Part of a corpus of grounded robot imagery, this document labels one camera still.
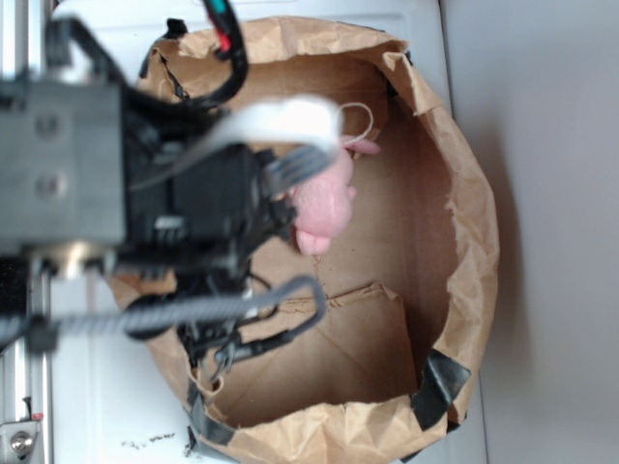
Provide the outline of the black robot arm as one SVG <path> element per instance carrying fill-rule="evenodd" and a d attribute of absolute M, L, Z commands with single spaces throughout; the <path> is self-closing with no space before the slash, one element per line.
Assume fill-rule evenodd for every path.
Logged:
<path fill-rule="evenodd" d="M 213 152 L 198 141 L 228 119 L 224 105 L 249 63 L 231 12 L 211 11 L 227 80 L 203 97 L 160 101 L 132 88 L 75 18 L 45 29 L 46 72 L 1 83 L 1 268 L 64 274 L 173 272 L 175 289 L 149 293 L 123 315 L 53 320 L 19 315 L 1 297 L 1 341 L 29 338 L 36 352 L 62 334 L 124 332 L 150 340 L 173 330 L 191 363 L 213 352 L 229 368 L 291 342 L 297 329 L 244 341 L 240 330 L 272 317 L 296 282 L 254 294 L 251 256 L 285 234 L 295 212 L 270 182 L 286 167 L 239 138 Z"/>

